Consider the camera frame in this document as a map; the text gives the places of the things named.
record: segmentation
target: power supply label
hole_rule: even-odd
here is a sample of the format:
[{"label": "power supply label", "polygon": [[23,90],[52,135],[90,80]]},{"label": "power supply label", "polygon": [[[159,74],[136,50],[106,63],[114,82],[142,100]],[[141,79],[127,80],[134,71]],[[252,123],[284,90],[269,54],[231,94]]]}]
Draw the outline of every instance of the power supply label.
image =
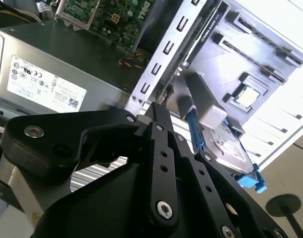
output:
[{"label": "power supply label", "polygon": [[12,56],[7,90],[58,113],[80,110],[87,90]]}]

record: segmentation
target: barcode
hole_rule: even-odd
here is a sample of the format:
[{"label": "barcode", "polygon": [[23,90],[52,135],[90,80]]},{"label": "barcode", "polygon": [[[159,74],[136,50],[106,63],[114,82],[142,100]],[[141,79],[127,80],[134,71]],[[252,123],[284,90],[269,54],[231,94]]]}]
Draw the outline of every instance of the barcode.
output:
[{"label": "barcode", "polygon": [[72,98],[69,99],[69,106],[72,106],[73,108],[78,107],[79,102],[77,100],[74,100]]}]

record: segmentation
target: screw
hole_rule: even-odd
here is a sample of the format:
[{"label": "screw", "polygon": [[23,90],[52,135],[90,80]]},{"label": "screw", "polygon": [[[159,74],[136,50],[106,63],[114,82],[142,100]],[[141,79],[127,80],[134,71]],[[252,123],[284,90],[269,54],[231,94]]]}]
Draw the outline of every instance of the screw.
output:
[{"label": "screw", "polygon": [[129,120],[130,122],[134,122],[135,121],[135,119],[132,118],[131,116],[127,116],[126,119]]},{"label": "screw", "polygon": [[203,154],[203,156],[206,158],[206,160],[211,161],[211,158],[209,157],[209,155]]},{"label": "screw", "polygon": [[276,236],[277,236],[278,238],[284,238],[284,237],[282,236],[282,234],[280,234],[279,231],[274,230],[274,233],[276,234]]},{"label": "screw", "polygon": [[44,136],[44,131],[39,126],[29,125],[24,129],[25,135],[31,138],[41,138]]},{"label": "screw", "polygon": [[162,128],[161,125],[156,125],[156,127],[157,127],[159,130],[163,130],[163,128]]},{"label": "screw", "polygon": [[222,233],[225,238],[235,238],[234,233],[227,226],[222,226]]},{"label": "screw", "polygon": [[178,137],[178,139],[179,139],[180,141],[184,141],[184,140],[185,140],[181,135],[177,135],[177,137]]},{"label": "screw", "polygon": [[157,203],[157,212],[164,219],[169,220],[172,218],[172,209],[168,203],[160,201]]}]

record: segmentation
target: hard drive label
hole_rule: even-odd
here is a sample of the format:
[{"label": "hard drive label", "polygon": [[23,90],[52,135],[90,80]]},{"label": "hard drive label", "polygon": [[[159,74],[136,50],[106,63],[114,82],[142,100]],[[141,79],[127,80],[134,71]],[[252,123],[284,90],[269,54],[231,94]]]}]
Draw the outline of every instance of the hard drive label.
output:
[{"label": "hard drive label", "polygon": [[221,123],[221,125],[219,125],[215,130],[211,131],[215,144],[223,151],[223,153],[227,153],[234,158],[246,162],[246,158],[243,155],[243,148],[227,125]]}]

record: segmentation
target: blue plastic latch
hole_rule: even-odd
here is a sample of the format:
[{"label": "blue plastic latch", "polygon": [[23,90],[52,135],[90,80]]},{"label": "blue plastic latch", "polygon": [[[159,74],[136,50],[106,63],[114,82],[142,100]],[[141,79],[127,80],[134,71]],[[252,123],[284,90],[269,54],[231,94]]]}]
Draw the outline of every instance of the blue plastic latch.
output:
[{"label": "blue plastic latch", "polygon": [[258,183],[256,184],[255,191],[257,193],[262,193],[262,192],[264,192],[264,191],[267,190],[267,186],[266,186],[265,180],[260,175],[258,165],[257,164],[253,164],[253,167],[254,167],[254,171],[255,171],[256,177],[258,179]]},{"label": "blue plastic latch", "polygon": [[241,175],[239,176],[236,181],[247,188],[252,188],[254,185],[256,186],[255,191],[257,193],[262,193],[267,190],[265,180],[262,178],[259,172],[259,167],[257,164],[253,164],[254,167],[254,174],[255,176],[252,175]]},{"label": "blue plastic latch", "polygon": [[257,179],[250,177],[248,175],[241,175],[236,179],[236,181],[243,187],[247,187],[247,188],[252,188],[255,184],[258,183]]}]

